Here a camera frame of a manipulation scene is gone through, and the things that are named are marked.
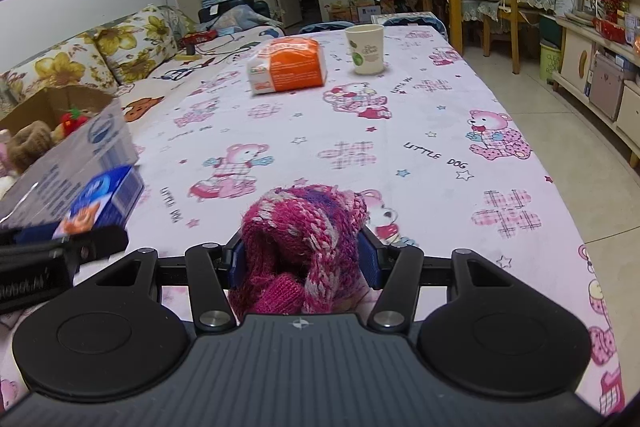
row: pink yarn fabric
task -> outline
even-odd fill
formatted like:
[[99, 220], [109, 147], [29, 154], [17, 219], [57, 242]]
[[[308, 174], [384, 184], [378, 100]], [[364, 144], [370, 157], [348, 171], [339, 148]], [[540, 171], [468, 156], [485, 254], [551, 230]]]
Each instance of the pink yarn fabric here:
[[238, 317], [331, 313], [353, 308], [368, 291], [358, 266], [361, 195], [337, 187], [275, 188], [242, 218], [247, 274], [229, 291]]

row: paper cup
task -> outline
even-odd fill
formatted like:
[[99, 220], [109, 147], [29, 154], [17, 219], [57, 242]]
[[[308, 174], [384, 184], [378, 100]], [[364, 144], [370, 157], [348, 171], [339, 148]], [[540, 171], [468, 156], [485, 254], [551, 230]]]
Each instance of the paper cup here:
[[363, 24], [345, 29], [357, 74], [377, 74], [385, 69], [384, 26]]

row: tile floor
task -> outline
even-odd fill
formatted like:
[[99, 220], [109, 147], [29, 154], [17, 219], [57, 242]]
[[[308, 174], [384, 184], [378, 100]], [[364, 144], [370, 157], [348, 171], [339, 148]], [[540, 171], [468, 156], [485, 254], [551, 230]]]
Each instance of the tile floor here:
[[531, 144], [587, 244], [629, 400], [640, 389], [640, 176], [627, 164], [630, 151], [570, 94], [540, 81], [537, 61], [524, 60], [514, 75], [499, 44], [491, 57], [467, 47], [464, 58]]

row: brown plush toy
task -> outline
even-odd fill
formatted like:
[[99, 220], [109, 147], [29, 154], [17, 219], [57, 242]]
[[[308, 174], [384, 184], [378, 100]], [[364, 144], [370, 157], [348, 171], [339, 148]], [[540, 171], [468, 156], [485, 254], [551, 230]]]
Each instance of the brown plush toy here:
[[6, 146], [7, 156], [18, 174], [23, 174], [37, 159], [53, 147], [51, 130], [43, 121], [20, 129]]

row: green trash bin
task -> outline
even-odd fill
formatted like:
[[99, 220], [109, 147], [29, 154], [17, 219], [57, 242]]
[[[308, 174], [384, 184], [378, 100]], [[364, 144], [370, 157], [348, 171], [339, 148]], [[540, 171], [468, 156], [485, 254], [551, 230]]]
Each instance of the green trash bin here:
[[560, 50], [550, 42], [540, 42], [540, 80], [552, 80], [560, 70]]

